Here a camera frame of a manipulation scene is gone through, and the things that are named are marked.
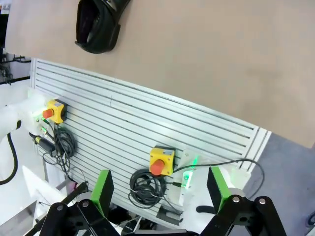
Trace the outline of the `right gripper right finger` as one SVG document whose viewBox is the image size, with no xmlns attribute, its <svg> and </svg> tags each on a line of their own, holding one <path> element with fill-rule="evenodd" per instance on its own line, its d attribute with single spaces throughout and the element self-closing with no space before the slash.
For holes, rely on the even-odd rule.
<svg viewBox="0 0 315 236">
<path fill-rule="evenodd" d="M 215 215 L 200 233 L 227 236 L 234 226 L 244 226 L 251 236 L 285 236 L 283 224 L 272 200 L 259 196 L 251 201 L 232 194 L 218 167 L 210 167 L 207 179 Z"/>
</svg>

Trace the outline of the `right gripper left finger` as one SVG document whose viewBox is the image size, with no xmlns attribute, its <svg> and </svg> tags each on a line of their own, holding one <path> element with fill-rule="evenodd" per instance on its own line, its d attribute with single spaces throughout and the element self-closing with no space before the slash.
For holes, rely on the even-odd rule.
<svg viewBox="0 0 315 236">
<path fill-rule="evenodd" d="M 67 205 L 86 188 L 87 184 L 82 183 L 64 200 L 52 204 L 46 216 L 31 229 L 31 234 L 76 236 L 83 231 L 85 236 L 117 236 L 117 230 L 107 219 L 114 192 L 111 171 L 100 172 L 89 199 Z"/>
</svg>

